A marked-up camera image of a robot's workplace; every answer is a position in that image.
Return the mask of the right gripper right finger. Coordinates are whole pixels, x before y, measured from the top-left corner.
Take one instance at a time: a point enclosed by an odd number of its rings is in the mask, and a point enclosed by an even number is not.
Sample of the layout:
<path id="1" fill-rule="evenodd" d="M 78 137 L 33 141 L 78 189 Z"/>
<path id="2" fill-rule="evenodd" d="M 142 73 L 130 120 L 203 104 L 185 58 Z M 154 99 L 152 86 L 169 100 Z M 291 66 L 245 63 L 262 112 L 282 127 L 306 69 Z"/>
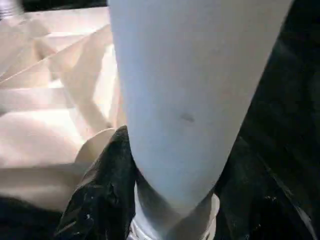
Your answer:
<path id="1" fill-rule="evenodd" d="M 237 139 L 214 187 L 220 199 L 216 240 L 318 240 L 319 201 L 310 207 Z"/>

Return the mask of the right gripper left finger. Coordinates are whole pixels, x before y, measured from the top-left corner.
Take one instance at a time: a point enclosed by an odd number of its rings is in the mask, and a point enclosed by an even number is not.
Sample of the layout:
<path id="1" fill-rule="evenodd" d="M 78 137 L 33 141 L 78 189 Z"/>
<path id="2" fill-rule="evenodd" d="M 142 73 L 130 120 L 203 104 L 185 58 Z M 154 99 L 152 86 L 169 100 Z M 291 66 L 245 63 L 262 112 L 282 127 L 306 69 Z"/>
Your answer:
<path id="1" fill-rule="evenodd" d="M 53 235 L 55 240 L 125 240 L 136 214 L 128 129 L 118 128 L 84 174 Z"/>

